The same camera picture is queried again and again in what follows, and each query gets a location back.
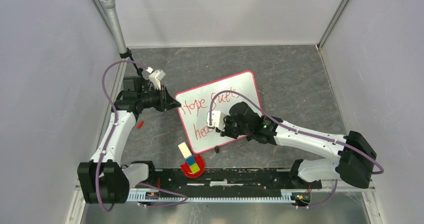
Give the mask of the pink framed whiteboard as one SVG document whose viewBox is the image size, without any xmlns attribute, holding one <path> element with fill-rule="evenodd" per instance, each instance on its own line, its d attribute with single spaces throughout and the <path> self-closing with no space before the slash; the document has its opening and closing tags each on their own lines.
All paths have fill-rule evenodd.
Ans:
<svg viewBox="0 0 424 224">
<path fill-rule="evenodd" d="M 235 139 L 221 137 L 213 129 L 208 128 L 208 112 L 218 110 L 228 115 L 234 104 L 244 101 L 244 98 L 234 93 L 223 93 L 212 98 L 220 91 L 230 90 L 243 94 L 259 107 L 261 101 L 253 72 L 244 71 L 207 84 L 177 93 L 175 99 L 181 103 L 178 112 L 185 130 L 188 144 L 195 154 L 200 154 L 222 146 Z"/>
</svg>

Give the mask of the red marker cap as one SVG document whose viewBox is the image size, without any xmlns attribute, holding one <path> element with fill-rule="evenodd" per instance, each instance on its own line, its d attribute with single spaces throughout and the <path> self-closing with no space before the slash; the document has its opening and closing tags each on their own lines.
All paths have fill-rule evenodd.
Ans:
<svg viewBox="0 0 424 224">
<path fill-rule="evenodd" d="M 140 129 L 142 126 L 143 126 L 143 124 L 144 124 L 144 122 L 143 121 L 140 121 L 139 123 L 138 123 L 138 125 L 137 125 L 137 129 Z"/>
</svg>

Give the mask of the silver microphone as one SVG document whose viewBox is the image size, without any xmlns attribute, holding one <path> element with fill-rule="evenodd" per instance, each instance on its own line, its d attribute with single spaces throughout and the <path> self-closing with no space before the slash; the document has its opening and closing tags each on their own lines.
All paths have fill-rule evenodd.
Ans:
<svg viewBox="0 0 424 224">
<path fill-rule="evenodd" d="M 119 55 L 122 59 L 128 57 L 128 50 L 125 44 L 121 25 L 116 11 L 116 0 L 99 0 L 102 8 L 105 10 L 107 19 L 110 23 L 111 32 L 114 37 L 115 44 L 118 48 Z"/>
</svg>

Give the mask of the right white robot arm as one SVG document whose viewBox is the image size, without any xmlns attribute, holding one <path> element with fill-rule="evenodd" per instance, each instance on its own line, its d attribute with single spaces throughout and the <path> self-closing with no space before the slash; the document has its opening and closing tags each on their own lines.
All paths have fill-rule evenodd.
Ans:
<svg viewBox="0 0 424 224">
<path fill-rule="evenodd" d="M 221 137 L 245 136 L 258 143 L 293 147 L 321 156 L 318 160 L 294 162 L 288 179 L 295 188 L 322 179 L 341 179 L 365 189 L 375 174 L 377 154 L 356 131 L 343 135 L 302 128 L 276 117 L 260 116 L 246 102 L 234 104 L 228 114 L 213 110 L 207 122 Z"/>
</svg>

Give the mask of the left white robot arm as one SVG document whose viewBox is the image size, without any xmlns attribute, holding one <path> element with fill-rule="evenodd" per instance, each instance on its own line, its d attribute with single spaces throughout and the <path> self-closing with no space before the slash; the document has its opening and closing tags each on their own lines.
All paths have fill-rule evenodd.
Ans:
<svg viewBox="0 0 424 224">
<path fill-rule="evenodd" d="M 88 162 L 77 168 L 84 200 L 88 204 L 125 203 L 131 188 L 137 184 L 152 187 L 157 174 L 151 161 L 134 161 L 121 167 L 121 157 L 128 136 L 142 111 L 154 108 L 159 112 L 181 106 L 161 84 L 163 74 L 129 76 L 112 106 L 109 125 L 96 152 Z"/>
</svg>

